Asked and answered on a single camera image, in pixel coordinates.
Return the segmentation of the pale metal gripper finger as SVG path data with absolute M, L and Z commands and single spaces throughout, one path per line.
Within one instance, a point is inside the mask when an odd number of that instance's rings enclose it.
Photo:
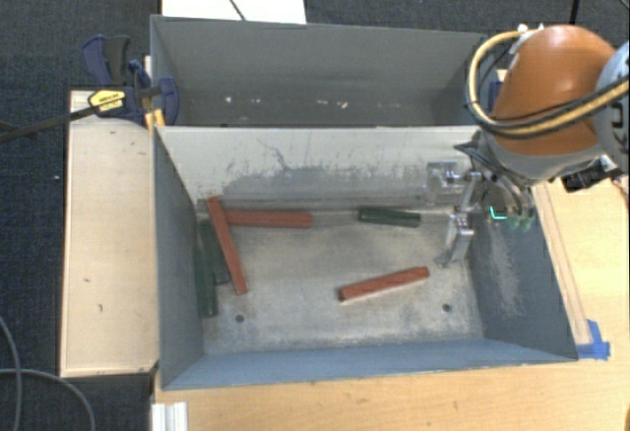
M 446 268 L 463 262 L 468 254 L 474 230 L 470 217 L 466 213 L 450 215 L 444 246 L 439 255 L 434 259 L 438 267 Z
M 432 161 L 426 166 L 424 201 L 429 205 L 445 203 L 464 191 L 461 165 L 452 160 Z

